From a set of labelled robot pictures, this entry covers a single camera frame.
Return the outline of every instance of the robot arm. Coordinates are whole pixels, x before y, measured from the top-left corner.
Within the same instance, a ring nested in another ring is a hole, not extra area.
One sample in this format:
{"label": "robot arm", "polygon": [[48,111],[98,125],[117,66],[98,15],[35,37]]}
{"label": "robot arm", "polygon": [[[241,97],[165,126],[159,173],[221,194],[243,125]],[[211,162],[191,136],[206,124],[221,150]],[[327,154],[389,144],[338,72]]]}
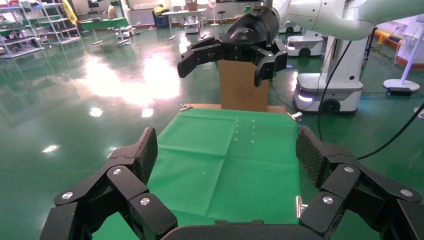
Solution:
{"label": "robot arm", "polygon": [[424,4],[421,0],[293,0],[288,9],[278,12],[287,12],[288,21],[306,30],[358,41],[367,38],[377,24],[424,13]]}
{"label": "robot arm", "polygon": [[257,6],[240,17],[225,35],[189,46],[181,55],[178,73],[185,78],[197,65],[221,59],[252,62],[258,66],[254,85],[259,87],[262,80],[272,79],[286,68],[287,51],[274,40],[286,21],[341,40],[358,41],[367,38],[377,24],[422,13],[422,0],[274,0],[272,7]]}

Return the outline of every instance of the metal clamp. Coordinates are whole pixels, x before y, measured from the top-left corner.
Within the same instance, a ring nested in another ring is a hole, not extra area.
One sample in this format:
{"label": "metal clamp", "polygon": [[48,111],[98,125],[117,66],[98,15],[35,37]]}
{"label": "metal clamp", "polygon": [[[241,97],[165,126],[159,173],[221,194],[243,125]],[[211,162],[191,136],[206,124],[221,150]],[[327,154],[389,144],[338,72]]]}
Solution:
{"label": "metal clamp", "polygon": [[295,208],[296,208],[296,218],[300,219],[302,213],[308,206],[307,204],[303,204],[303,200],[301,196],[296,196],[295,198]]}

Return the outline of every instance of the fan stand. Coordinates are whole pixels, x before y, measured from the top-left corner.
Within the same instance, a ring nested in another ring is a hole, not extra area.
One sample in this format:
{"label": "fan stand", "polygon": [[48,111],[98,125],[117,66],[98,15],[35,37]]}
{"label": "fan stand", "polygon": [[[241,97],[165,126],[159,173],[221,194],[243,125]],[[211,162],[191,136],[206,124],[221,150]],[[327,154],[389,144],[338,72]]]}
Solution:
{"label": "fan stand", "polygon": [[421,31],[421,33],[419,34],[419,37],[416,41],[415,47],[412,50],[412,53],[408,59],[408,63],[405,67],[405,71],[403,72],[402,78],[401,79],[388,79],[385,80],[383,85],[386,88],[409,88],[412,92],[418,91],[418,89],[420,89],[420,85],[418,85],[417,83],[413,82],[413,81],[408,81],[407,80],[407,76],[408,73],[412,67],[412,64],[414,62],[415,57],[417,56],[417,53],[420,49],[421,46],[421,42],[424,39],[424,29]]}
{"label": "fan stand", "polygon": [[220,24],[215,22],[215,7],[212,9],[213,9],[213,23],[211,24],[211,26],[212,27],[219,26]]}

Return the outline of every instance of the black cable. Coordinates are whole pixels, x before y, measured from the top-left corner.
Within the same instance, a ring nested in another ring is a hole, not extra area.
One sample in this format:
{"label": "black cable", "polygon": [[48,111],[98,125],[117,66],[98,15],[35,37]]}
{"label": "black cable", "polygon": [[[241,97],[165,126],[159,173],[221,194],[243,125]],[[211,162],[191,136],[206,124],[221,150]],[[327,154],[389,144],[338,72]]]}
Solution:
{"label": "black cable", "polygon": [[334,69],[331,72],[330,77],[328,78],[327,84],[325,85],[324,91],[322,92],[322,96],[321,96],[321,101],[319,102],[319,106],[318,106],[318,119],[317,119],[317,123],[318,123],[318,133],[319,133],[319,139],[321,141],[323,141],[323,135],[321,133],[321,122],[320,122],[320,118],[321,118],[321,113],[322,113],[322,109],[321,106],[323,105],[323,101],[324,101],[324,96],[326,95],[327,92],[327,88],[329,87],[330,81],[333,78],[334,73],[337,70],[337,67],[339,66],[340,62],[342,61],[343,57],[345,56],[346,52],[348,51],[350,45],[351,45],[352,41],[349,41],[349,43],[347,43],[346,48],[343,51],[343,54],[341,55],[341,57],[338,59],[337,64],[335,65]]}
{"label": "black cable", "polygon": [[281,101],[281,99],[280,99],[280,97],[278,96],[278,93],[277,93],[277,91],[275,90],[275,88],[274,88],[274,85],[273,85],[273,82],[274,82],[274,80],[273,79],[270,79],[269,80],[269,82],[271,83],[271,87],[272,87],[272,90],[274,90],[274,93],[275,93],[275,95],[277,95],[277,99],[280,101],[280,102],[282,102],[283,104],[285,104],[289,109],[291,109],[292,111],[295,111],[292,107],[290,107],[287,103],[285,103],[285,102],[283,102],[283,101]]}
{"label": "black cable", "polygon": [[387,92],[386,91],[381,91],[381,92],[366,92],[366,91],[363,91],[362,92],[363,94],[386,94]]}
{"label": "black cable", "polygon": [[421,113],[421,111],[424,109],[424,102],[422,103],[422,105],[418,108],[418,110],[414,113],[414,115],[412,115],[412,117],[408,120],[408,122],[403,125],[403,127],[388,141],[386,142],[383,146],[381,146],[379,149],[361,156],[358,158],[358,160],[364,159],[364,158],[368,158],[369,156],[372,156],[378,152],[380,152],[381,150],[383,150],[385,147],[387,147],[389,144],[391,144],[395,139],[397,139],[399,137],[399,135],[401,135],[405,129],[407,129],[407,127],[417,118],[417,116]]}

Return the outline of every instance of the chair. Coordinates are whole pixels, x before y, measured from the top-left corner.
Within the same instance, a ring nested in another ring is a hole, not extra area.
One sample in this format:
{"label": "chair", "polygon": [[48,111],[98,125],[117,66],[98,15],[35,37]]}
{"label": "chair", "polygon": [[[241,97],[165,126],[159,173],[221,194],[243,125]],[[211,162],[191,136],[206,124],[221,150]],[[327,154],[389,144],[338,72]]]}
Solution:
{"label": "chair", "polygon": [[221,17],[219,18],[218,23],[222,25],[223,22],[225,22],[225,24],[227,24],[227,20],[224,18],[225,11],[217,11],[216,13],[221,14]]}

